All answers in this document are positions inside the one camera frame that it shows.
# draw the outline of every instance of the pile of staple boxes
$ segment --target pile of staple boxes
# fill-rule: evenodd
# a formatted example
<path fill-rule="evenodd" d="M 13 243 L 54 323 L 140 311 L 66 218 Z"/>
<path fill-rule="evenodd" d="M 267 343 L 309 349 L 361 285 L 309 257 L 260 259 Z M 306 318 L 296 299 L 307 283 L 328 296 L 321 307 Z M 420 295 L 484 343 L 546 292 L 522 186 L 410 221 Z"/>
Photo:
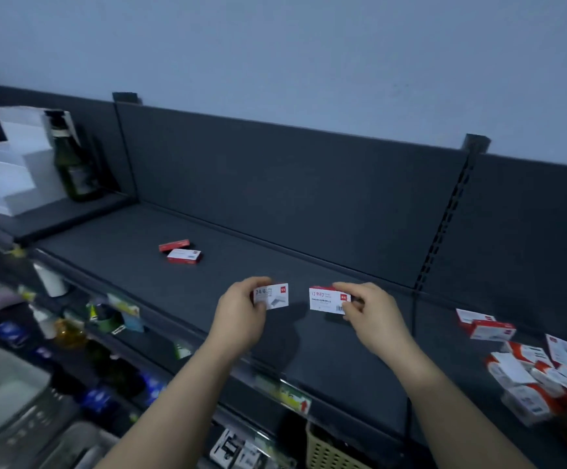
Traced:
<path fill-rule="evenodd" d="M 513 341 L 516 328 L 512 324 L 465 309 L 457 312 L 471 339 L 503 342 L 485 363 L 504 389 L 505 406 L 525 426 L 551 421 L 567 442 L 567 341 L 546 334 L 547 354 L 543 348 Z"/>

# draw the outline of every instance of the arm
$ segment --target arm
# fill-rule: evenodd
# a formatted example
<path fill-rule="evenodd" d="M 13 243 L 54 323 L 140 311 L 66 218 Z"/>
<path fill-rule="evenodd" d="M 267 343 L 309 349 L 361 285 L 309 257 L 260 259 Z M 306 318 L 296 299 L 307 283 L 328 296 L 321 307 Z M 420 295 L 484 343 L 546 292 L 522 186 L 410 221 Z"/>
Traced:
<path fill-rule="evenodd" d="M 264 303 L 249 296 L 270 278 L 234 283 L 218 300 L 204 344 L 96 469 L 193 469 L 233 363 L 262 336 Z"/>
<path fill-rule="evenodd" d="M 440 469 L 534 469 L 418 347 L 393 297 L 372 283 L 334 286 L 364 300 L 363 305 L 344 303 L 345 319 L 405 388 Z"/>

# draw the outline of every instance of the dark green bottle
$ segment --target dark green bottle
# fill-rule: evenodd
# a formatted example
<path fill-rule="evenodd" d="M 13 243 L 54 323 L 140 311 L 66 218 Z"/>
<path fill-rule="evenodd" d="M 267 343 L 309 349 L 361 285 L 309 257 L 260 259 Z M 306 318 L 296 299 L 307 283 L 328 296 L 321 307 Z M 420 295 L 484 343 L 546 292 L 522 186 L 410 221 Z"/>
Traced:
<path fill-rule="evenodd" d="M 58 170 L 68 196 L 77 202 L 89 201 L 101 196 L 95 171 L 88 155 L 77 144 L 64 120 L 62 110 L 47 110 L 55 148 L 53 164 Z"/>

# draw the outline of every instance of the hand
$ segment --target hand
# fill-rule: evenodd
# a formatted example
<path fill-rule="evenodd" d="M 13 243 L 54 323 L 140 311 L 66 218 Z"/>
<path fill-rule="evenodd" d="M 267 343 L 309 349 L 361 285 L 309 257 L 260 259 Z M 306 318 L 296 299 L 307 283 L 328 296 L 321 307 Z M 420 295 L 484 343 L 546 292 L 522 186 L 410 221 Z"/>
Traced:
<path fill-rule="evenodd" d="M 272 284 L 267 276 L 254 276 L 234 283 L 218 300 L 214 322 L 206 340 L 233 362 L 257 344 L 264 331 L 266 304 L 251 302 L 251 292 Z"/>
<path fill-rule="evenodd" d="M 344 318 L 357 337 L 388 365 L 412 344 L 415 346 L 396 300 L 374 283 L 334 283 L 334 288 L 364 300 L 342 303 Z"/>

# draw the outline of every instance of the right hand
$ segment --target right hand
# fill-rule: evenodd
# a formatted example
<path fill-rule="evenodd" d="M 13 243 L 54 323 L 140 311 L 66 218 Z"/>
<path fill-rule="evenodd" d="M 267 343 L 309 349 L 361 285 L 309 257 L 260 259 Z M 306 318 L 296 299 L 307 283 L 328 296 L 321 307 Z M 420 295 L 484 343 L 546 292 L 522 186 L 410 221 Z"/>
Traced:
<path fill-rule="evenodd" d="M 364 300 L 344 302 L 344 318 L 356 330 L 357 337 L 373 354 L 390 362 L 404 347 L 415 345 L 396 300 L 374 283 L 334 283 L 334 288 Z"/>

